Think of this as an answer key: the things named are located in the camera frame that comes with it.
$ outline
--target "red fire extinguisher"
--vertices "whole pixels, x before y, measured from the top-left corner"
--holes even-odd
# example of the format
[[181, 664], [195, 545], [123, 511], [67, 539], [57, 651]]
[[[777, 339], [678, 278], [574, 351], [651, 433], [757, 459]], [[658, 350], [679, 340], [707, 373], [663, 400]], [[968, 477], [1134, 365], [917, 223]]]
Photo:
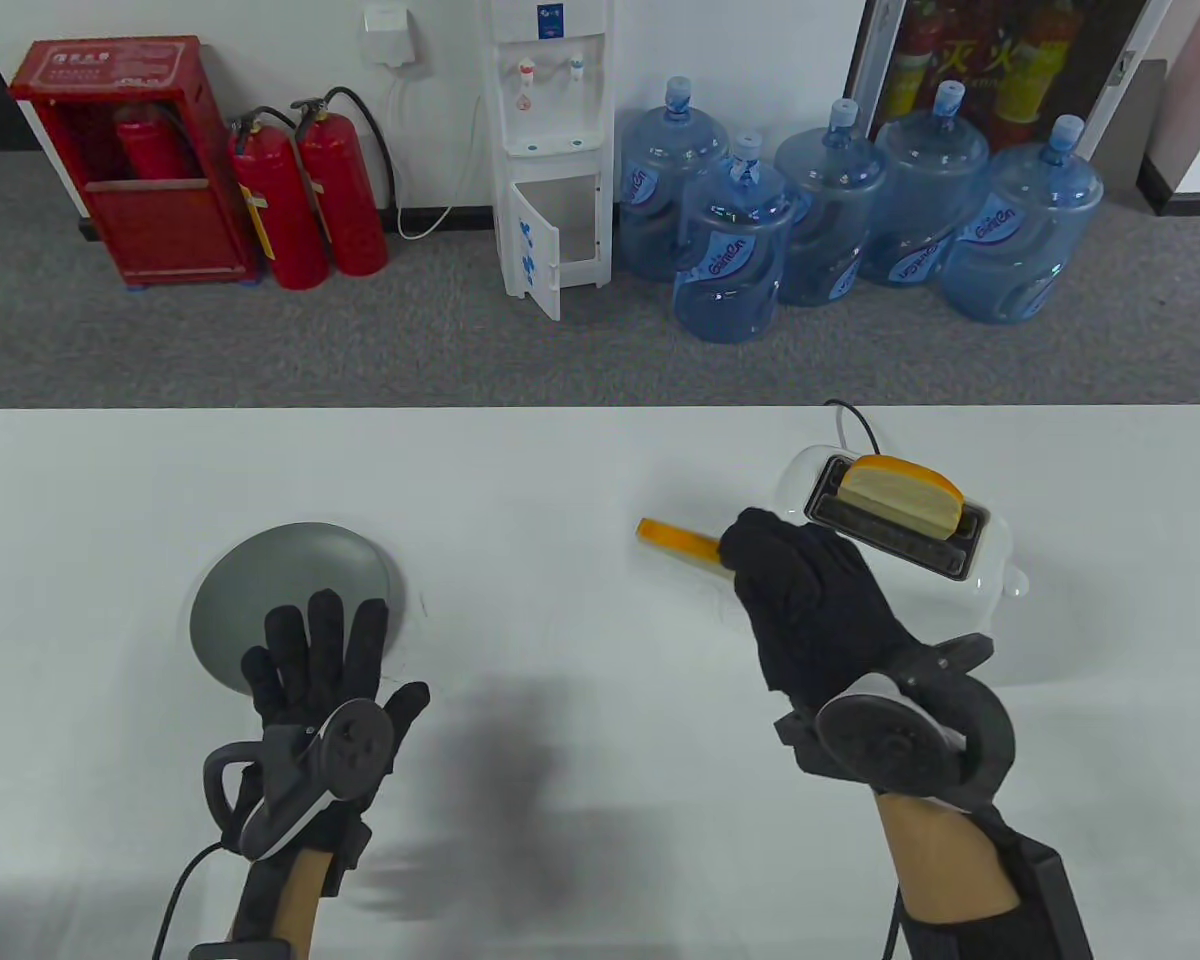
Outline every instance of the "red fire extinguisher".
[[262, 122], [263, 114], [293, 127], [293, 120], [270, 106], [244, 114], [230, 125], [230, 168], [276, 283], [287, 292], [307, 292], [325, 282], [329, 257], [293, 140], [282, 128]]
[[395, 198], [394, 170], [382, 130], [364, 101], [347, 86], [335, 86], [318, 100], [299, 100], [293, 109], [302, 110], [294, 140], [302, 155], [302, 168], [311, 179], [316, 204], [329, 232], [334, 262], [348, 276], [368, 276], [386, 265], [386, 234], [373, 200], [368, 170], [364, 168], [364, 152], [359, 146], [356, 125], [341, 114], [329, 110], [329, 101], [344, 94], [364, 114], [379, 143], [386, 164], [390, 200]]
[[143, 180], [185, 180], [202, 173], [187, 137], [174, 118], [156, 104], [116, 110], [116, 137], [133, 173]]

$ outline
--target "forearm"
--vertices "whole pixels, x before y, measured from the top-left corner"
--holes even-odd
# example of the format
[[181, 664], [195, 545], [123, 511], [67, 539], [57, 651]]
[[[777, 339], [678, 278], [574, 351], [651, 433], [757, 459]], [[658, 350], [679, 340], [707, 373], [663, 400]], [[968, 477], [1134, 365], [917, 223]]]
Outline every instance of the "forearm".
[[996, 846], [964, 814], [898, 794], [876, 796], [875, 805], [912, 919], [966, 923], [1019, 906]]
[[293, 960], [307, 960], [311, 936], [316, 930], [316, 911], [334, 854], [318, 850], [299, 851], [289, 868], [276, 905], [270, 938], [283, 940], [293, 948]]

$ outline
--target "haptic glove device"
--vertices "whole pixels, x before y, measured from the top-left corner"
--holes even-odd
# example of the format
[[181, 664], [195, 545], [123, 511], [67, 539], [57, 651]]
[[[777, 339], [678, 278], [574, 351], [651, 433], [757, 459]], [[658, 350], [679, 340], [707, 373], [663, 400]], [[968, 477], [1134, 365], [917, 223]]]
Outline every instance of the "haptic glove device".
[[[1008, 828], [994, 805], [1013, 763], [1013, 727], [997, 696], [967, 673], [992, 655], [992, 641], [920, 643], [856, 545], [821, 524], [746, 509], [720, 538], [719, 559], [734, 571], [766, 684], [791, 700], [775, 728], [802, 770], [968, 814], [1024, 901], [1043, 908], [1052, 955], [1092, 960], [1060, 856]], [[917, 960], [947, 950], [902, 928]]]
[[[244, 654], [240, 671], [262, 718], [262, 739], [235, 742], [204, 760], [204, 797], [222, 838], [209, 850], [229, 850], [252, 863], [230, 941], [202, 943], [192, 960], [289, 960], [289, 943], [271, 938], [280, 893], [299, 850], [332, 854], [322, 896], [336, 896], [347, 870], [356, 869], [371, 832], [367, 810], [394, 768], [395, 754], [414, 719], [430, 703], [426, 684], [396, 690], [376, 703], [386, 641], [384, 600], [366, 600], [343, 644], [343, 602], [320, 590], [307, 605], [266, 614], [266, 646]], [[222, 774], [244, 763], [234, 804]], [[157, 937], [164, 946], [172, 906], [193, 860], [180, 878]]]

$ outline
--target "water bottle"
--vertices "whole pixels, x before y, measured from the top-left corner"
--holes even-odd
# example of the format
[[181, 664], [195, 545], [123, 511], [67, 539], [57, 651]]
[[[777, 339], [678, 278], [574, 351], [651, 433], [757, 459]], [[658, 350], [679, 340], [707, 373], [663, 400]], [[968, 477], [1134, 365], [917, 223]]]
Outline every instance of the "water bottle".
[[760, 133], [742, 133], [733, 155], [684, 191], [672, 304], [690, 334], [712, 343], [758, 337], [778, 302], [800, 197], [760, 163]]
[[722, 125], [688, 100], [688, 78], [670, 78], [665, 109], [649, 110], [622, 138], [618, 247], [634, 274], [660, 283], [676, 280], [684, 187], [730, 148]]
[[988, 199], [988, 138], [956, 115], [965, 84], [943, 80], [932, 113], [888, 122], [875, 138], [888, 184], [871, 218], [862, 276], [874, 283], [924, 283], [942, 265], [956, 229]]
[[962, 314], [1016, 324], [1040, 312], [1102, 200], [1102, 178], [1075, 156], [1081, 133], [1084, 120], [1063, 115], [1049, 143], [992, 161], [992, 193], [942, 272], [942, 292]]
[[790, 137], [773, 164], [800, 188], [778, 300], [816, 307], [853, 287], [871, 209], [884, 186], [884, 155], [853, 136], [857, 104], [838, 100], [827, 127]]

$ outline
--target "hand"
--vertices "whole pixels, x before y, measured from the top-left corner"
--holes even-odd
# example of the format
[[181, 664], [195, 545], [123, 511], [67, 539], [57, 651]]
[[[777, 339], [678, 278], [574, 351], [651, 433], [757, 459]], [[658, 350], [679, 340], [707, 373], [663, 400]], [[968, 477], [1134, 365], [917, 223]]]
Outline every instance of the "hand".
[[[343, 653], [343, 600], [334, 590], [312, 594], [307, 602], [311, 641], [302, 611], [288, 605], [266, 614], [263, 630], [266, 646], [253, 646], [240, 658], [240, 672], [253, 694], [253, 708], [262, 726], [300, 724], [318, 730], [334, 709], [348, 700], [376, 700], [382, 679], [382, 648], [386, 643], [385, 600], [366, 600], [353, 618], [347, 650]], [[418, 714], [431, 701], [426, 684], [413, 682], [396, 690], [384, 708], [395, 732], [395, 754]], [[338, 850], [353, 820], [372, 804], [376, 791], [356, 803], [335, 803], [312, 820], [298, 841], [310, 850]], [[233, 824], [224, 844], [233, 840], [251, 810], [262, 800], [262, 768], [250, 764], [240, 782]]]
[[736, 574], [769, 689], [811, 714], [923, 646], [893, 616], [859, 550], [827, 527], [751, 506], [720, 538], [720, 562]]

